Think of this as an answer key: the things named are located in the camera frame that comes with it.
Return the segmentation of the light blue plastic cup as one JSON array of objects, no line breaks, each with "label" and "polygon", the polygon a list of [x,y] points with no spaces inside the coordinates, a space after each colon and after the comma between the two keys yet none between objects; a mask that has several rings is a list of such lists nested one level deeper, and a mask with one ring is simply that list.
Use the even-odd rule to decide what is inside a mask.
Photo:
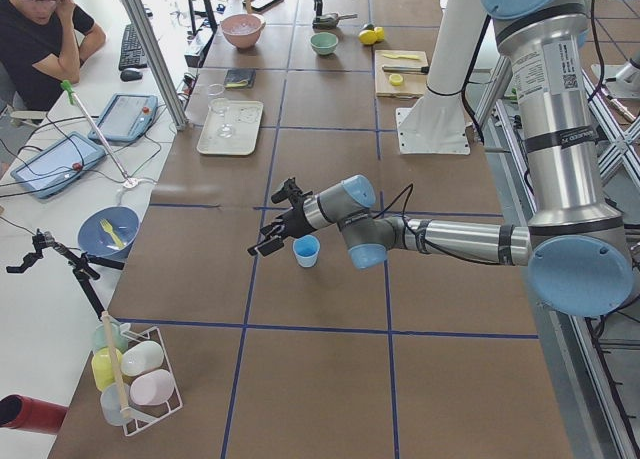
[{"label": "light blue plastic cup", "polygon": [[292,249],[298,265],[303,268],[311,268],[317,262],[320,242],[315,236],[305,235],[294,240]]}]

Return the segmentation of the mint green bowl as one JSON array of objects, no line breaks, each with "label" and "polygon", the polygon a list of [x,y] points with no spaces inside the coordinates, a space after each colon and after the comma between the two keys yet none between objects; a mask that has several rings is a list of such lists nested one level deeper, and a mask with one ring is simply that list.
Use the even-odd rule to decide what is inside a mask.
[{"label": "mint green bowl", "polygon": [[328,56],[335,52],[339,44],[339,38],[330,32],[318,32],[311,36],[312,50],[319,56]]}]

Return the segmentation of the metal ice scoop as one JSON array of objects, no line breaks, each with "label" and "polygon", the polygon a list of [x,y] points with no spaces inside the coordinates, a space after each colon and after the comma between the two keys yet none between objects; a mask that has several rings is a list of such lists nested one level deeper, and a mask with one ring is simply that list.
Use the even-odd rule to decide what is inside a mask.
[{"label": "metal ice scoop", "polygon": [[357,17],[357,13],[344,15],[338,13],[323,14],[313,19],[312,27],[314,29],[330,30],[336,28],[341,20],[356,19]]}]

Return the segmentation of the pink bowl of ice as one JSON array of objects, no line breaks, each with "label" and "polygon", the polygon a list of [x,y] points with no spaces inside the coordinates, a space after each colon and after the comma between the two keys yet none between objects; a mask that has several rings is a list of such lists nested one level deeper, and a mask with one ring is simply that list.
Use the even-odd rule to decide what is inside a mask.
[{"label": "pink bowl of ice", "polygon": [[235,14],[220,24],[224,38],[238,49],[255,46],[265,26],[265,19],[257,14]]}]

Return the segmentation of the large blue bowl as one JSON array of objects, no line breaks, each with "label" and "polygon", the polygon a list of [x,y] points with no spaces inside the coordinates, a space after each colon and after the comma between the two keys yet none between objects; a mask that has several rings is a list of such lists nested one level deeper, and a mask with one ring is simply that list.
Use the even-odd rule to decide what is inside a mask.
[{"label": "large blue bowl", "polygon": [[77,240],[86,253],[117,261],[124,261],[139,231],[137,213],[124,206],[102,209],[81,225]]}]

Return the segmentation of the yellow lemon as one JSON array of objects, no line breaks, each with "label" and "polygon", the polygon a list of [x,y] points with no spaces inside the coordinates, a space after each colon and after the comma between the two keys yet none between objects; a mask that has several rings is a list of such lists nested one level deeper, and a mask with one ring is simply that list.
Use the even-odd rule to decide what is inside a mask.
[{"label": "yellow lemon", "polygon": [[386,33],[385,33],[385,29],[382,26],[376,26],[374,28],[374,33],[376,35],[376,41],[377,42],[382,42],[382,41],[385,40]]},{"label": "yellow lemon", "polygon": [[363,29],[359,32],[358,39],[362,45],[371,46],[378,42],[378,34],[375,29]]}]

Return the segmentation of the half lemon slice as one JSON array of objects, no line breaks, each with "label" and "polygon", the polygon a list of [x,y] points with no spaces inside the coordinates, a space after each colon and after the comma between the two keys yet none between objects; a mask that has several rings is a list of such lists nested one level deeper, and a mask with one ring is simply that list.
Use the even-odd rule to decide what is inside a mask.
[{"label": "half lemon slice", "polygon": [[404,84],[404,77],[398,73],[392,73],[388,77],[389,83],[394,87],[399,87]]}]

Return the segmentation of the yellow plastic knife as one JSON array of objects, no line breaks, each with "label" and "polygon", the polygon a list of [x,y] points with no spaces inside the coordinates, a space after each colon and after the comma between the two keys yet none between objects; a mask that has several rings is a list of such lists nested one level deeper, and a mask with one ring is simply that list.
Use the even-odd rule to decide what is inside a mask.
[{"label": "yellow plastic knife", "polygon": [[416,54],[393,54],[393,53],[381,53],[382,57],[389,59],[406,59],[406,60],[414,60],[421,61],[421,56]]}]

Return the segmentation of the cream bear tray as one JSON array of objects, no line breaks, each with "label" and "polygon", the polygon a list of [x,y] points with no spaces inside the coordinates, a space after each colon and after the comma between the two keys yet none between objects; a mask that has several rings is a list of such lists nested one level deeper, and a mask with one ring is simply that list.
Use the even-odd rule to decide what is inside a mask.
[{"label": "cream bear tray", "polygon": [[263,109],[259,101],[212,101],[196,151],[201,155],[251,155],[256,147]]}]

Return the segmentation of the grey folded cloth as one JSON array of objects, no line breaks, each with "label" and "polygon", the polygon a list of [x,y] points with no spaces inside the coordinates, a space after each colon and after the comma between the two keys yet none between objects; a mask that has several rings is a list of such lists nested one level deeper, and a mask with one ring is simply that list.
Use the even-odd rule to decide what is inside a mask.
[{"label": "grey folded cloth", "polygon": [[224,79],[226,89],[252,88],[255,82],[256,70],[252,68],[228,69]]}]

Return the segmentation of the wooden cutting board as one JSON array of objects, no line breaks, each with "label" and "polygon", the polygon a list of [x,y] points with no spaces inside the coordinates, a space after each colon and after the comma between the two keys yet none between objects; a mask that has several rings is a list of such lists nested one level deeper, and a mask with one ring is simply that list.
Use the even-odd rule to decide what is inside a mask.
[{"label": "wooden cutting board", "polygon": [[[382,57],[381,53],[416,54],[421,56],[422,60],[389,59]],[[383,65],[429,66],[428,58],[424,51],[377,50],[374,53],[374,82],[377,97],[419,98],[424,94],[427,74],[401,74],[404,77],[404,84],[399,87],[394,87],[388,81],[388,77],[392,73],[383,72],[381,69]]]}]

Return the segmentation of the clear wine glass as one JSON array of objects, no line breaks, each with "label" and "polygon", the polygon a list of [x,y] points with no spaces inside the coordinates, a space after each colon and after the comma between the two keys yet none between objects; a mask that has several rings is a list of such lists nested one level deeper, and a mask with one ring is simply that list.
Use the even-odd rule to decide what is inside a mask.
[{"label": "clear wine glass", "polygon": [[217,135],[221,138],[233,137],[235,129],[227,121],[229,100],[226,97],[224,85],[218,83],[210,84],[207,87],[207,95],[209,97],[209,111],[216,115],[220,120],[220,127],[217,130]]}]

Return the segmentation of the metal clamp rod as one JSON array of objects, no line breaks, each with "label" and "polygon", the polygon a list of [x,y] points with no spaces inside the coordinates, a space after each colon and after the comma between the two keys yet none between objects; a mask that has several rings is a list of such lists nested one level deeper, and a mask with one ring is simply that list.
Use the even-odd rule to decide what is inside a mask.
[{"label": "metal clamp rod", "polygon": [[156,180],[154,180],[152,178],[149,178],[149,177],[135,177],[135,176],[132,176],[125,169],[124,165],[122,164],[120,159],[116,156],[116,153],[114,152],[113,148],[108,143],[106,137],[104,136],[103,132],[99,128],[98,124],[93,119],[91,114],[88,112],[88,110],[86,109],[84,103],[81,101],[81,99],[78,96],[78,94],[74,91],[72,84],[68,80],[63,80],[61,82],[61,88],[67,93],[67,95],[69,97],[69,102],[72,105],[75,105],[75,106],[77,106],[79,108],[79,110],[81,111],[82,115],[84,116],[86,121],[91,126],[92,131],[98,137],[99,142],[101,143],[101,145],[105,149],[105,151],[108,154],[109,158],[114,162],[114,164],[116,165],[118,171],[120,172],[120,174],[121,174],[121,176],[123,178],[123,181],[122,181],[122,183],[121,183],[121,185],[120,185],[120,187],[119,187],[119,189],[117,190],[117,193],[116,193],[116,204],[117,205],[121,205],[122,204],[122,198],[123,198],[124,194],[127,193],[127,192],[133,191],[135,188],[137,188],[141,184],[156,185],[157,184]]}]

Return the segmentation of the yellow plastic fork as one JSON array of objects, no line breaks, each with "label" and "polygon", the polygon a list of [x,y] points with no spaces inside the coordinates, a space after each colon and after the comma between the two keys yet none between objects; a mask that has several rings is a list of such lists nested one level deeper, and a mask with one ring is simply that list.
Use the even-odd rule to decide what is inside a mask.
[{"label": "yellow plastic fork", "polygon": [[100,226],[101,226],[101,228],[103,229],[103,231],[104,231],[105,233],[107,233],[107,234],[111,237],[111,239],[112,239],[112,241],[113,241],[114,245],[115,245],[119,250],[122,250],[122,249],[125,247],[124,242],[123,242],[123,241],[122,241],[122,239],[117,235],[117,233],[116,233],[116,231],[115,231],[115,229],[114,229],[113,225],[109,222],[109,220],[108,220],[108,219],[106,219],[106,218],[101,218],[101,219],[100,219]]}]

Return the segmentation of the white cup on rack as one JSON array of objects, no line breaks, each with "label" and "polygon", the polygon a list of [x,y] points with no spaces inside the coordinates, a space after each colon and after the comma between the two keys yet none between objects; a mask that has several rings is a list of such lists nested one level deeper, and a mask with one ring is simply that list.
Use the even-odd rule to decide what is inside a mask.
[{"label": "white cup on rack", "polygon": [[164,361],[162,346],[152,340],[138,343],[122,355],[121,372],[129,377],[139,376],[159,368]]}]

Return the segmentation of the far blue teach pendant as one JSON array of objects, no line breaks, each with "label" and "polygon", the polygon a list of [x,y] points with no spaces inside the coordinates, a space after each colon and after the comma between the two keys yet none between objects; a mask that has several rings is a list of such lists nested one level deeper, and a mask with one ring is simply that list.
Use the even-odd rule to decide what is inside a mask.
[{"label": "far blue teach pendant", "polygon": [[130,144],[152,125],[159,107],[155,95],[114,94],[96,120],[110,143]]}]

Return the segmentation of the blue teach pendant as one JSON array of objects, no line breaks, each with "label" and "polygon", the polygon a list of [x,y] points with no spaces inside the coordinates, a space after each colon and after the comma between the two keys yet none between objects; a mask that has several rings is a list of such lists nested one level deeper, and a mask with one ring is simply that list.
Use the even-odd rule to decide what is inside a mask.
[{"label": "blue teach pendant", "polygon": [[155,95],[114,94],[96,120],[110,143],[130,144],[152,125],[159,107]]},{"label": "blue teach pendant", "polygon": [[84,135],[72,132],[44,149],[10,175],[37,199],[56,195],[106,156],[105,149]]}]

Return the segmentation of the pale pink cup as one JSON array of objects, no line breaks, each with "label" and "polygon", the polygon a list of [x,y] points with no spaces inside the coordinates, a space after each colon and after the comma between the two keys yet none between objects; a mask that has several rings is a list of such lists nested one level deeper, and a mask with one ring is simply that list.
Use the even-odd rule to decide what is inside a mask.
[{"label": "pale pink cup", "polygon": [[137,377],[130,386],[130,398],[141,406],[160,405],[170,399],[175,388],[174,376],[156,369]]}]

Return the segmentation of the black computer keyboard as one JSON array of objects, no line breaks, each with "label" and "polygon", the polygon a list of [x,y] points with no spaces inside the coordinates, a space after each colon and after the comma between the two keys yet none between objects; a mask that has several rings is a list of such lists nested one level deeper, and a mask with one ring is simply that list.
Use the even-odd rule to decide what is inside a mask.
[{"label": "black computer keyboard", "polygon": [[133,24],[124,27],[118,69],[123,71],[128,68],[142,69],[148,66],[146,53]]}]

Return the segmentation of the yellow cup on rack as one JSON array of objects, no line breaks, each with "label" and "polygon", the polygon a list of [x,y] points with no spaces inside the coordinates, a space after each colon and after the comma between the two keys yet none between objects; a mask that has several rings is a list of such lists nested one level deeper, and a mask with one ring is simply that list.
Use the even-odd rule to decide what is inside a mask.
[{"label": "yellow cup on rack", "polygon": [[111,365],[109,349],[104,347],[97,350],[91,359],[91,370],[96,388],[104,391],[115,382],[115,376]]}]

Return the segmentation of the black computer mouse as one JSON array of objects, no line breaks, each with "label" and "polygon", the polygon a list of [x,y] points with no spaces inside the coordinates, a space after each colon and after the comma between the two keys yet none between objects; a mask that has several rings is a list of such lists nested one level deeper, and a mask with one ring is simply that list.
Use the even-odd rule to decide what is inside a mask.
[{"label": "black computer mouse", "polygon": [[125,68],[120,72],[120,80],[123,82],[138,81],[143,78],[143,73],[140,69]]}]

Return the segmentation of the pale blue cup on rack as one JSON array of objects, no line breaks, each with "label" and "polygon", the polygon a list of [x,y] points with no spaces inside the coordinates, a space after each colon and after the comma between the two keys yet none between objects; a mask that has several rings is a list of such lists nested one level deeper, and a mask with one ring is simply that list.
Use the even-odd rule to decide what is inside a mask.
[{"label": "pale blue cup on rack", "polygon": [[131,421],[121,413],[121,404],[116,383],[107,386],[100,396],[100,406],[105,421],[112,426],[124,426]]}]

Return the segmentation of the near blue teach pendant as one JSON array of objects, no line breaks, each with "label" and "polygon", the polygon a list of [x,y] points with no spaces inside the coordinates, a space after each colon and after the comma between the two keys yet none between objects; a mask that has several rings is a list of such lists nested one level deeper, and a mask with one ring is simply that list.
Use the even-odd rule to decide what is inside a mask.
[{"label": "near blue teach pendant", "polygon": [[72,132],[44,149],[10,175],[37,199],[56,195],[106,156],[105,149],[84,135]]}]

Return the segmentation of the seated person black shirt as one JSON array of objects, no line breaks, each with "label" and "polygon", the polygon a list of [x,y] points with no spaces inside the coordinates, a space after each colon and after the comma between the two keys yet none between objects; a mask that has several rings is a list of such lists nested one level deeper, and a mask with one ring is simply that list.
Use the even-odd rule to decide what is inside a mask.
[{"label": "seated person black shirt", "polygon": [[48,111],[61,83],[80,81],[82,65],[106,34],[74,0],[1,0],[1,63],[25,106]]}]

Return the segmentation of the red fire extinguisher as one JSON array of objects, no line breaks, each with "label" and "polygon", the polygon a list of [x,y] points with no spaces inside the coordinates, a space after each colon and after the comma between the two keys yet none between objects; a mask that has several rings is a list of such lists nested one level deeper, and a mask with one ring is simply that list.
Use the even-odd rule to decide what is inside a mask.
[{"label": "red fire extinguisher", "polygon": [[67,406],[12,394],[1,400],[1,427],[55,435],[67,411]]}]

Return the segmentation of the black handled steel knife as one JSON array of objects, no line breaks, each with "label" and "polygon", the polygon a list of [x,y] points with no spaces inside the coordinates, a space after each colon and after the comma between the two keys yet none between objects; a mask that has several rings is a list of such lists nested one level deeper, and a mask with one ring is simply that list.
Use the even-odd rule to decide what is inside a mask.
[{"label": "black handled steel knife", "polygon": [[397,73],[397,74],[422,74],[426,75],[429,73],[429,66],[392,66],[392,65],[383,65],[381,67],[383,72],[388,73]]}]

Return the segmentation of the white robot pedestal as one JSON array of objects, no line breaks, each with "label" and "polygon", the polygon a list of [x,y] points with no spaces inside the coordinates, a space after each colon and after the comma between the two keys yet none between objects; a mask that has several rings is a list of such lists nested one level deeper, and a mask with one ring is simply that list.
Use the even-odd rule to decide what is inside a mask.
[{"label": "white robot pedestal", "polygon": [[401,109],[399,151],[467,155],[463,90],[486,33],[481,0],[447,0],[422,98]]}]

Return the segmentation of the aluminium frame post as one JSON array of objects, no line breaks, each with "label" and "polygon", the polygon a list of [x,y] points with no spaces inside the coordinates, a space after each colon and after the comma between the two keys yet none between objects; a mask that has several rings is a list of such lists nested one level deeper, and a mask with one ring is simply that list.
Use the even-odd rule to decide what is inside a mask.
[{"label": "aluminium frame post", "polygon": [[153,27],[147,18],[142,0],[121,0],[131,23],[138,32],[145,50],[148,66],[155,79],[156,85],[164,100],[177,131],[184,130],[188,119],[179,99],[167,63],[155,37]]}]

